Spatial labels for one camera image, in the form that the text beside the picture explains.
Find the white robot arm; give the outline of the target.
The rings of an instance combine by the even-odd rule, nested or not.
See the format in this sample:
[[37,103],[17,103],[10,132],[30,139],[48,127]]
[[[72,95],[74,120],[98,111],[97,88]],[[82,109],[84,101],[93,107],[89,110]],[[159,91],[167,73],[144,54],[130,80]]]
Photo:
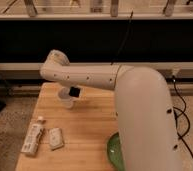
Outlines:
[[160,72],[120,64],[75,66],[63,52],[52,50],[40,75],[64,87],[114,93],[125,171],[183,171],[171,93]]

